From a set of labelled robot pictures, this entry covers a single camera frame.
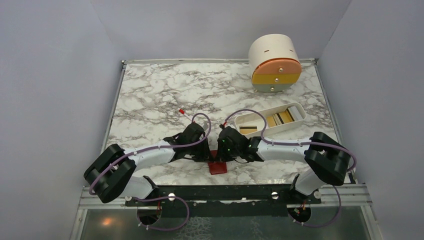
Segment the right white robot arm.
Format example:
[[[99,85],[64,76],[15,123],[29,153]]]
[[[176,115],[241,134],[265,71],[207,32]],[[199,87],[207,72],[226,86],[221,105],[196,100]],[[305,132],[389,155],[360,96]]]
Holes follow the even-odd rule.
[[[342,186],[349,171],[351,154],[323,132],[312,137],[278,142],[263,136],[247,138],[232,127],[225,127],[217,139],[215,158],[231,162],[240,158],[248,163],[287,160],[306,163],[309,170],[298,174],[288,190],[289,199],[300,204],[324,185]]]

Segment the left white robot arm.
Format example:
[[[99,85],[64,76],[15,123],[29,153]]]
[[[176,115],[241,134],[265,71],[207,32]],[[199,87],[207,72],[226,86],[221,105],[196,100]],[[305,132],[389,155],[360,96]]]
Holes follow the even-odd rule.
[[[207,133],[199,124],[190,123],[183,132],[141,149],[124,149],[109,145],[85,170],[83,177],[89,184],[90,195],[102,203],[120,196],[136,197],[144,205],[157,200],[154,184],[147,177],[134,177],[134,172],[183,159],[187,155],[203,160],[208,152]]]

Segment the red card holder wallet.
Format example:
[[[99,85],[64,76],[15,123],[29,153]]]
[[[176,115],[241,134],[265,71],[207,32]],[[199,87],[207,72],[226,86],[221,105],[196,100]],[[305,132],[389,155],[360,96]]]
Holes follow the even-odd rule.
[[[217,150],[210,150],[210,159],[207,164],[211,175],[220,175],[228,172],[227,163],[222,160]]]

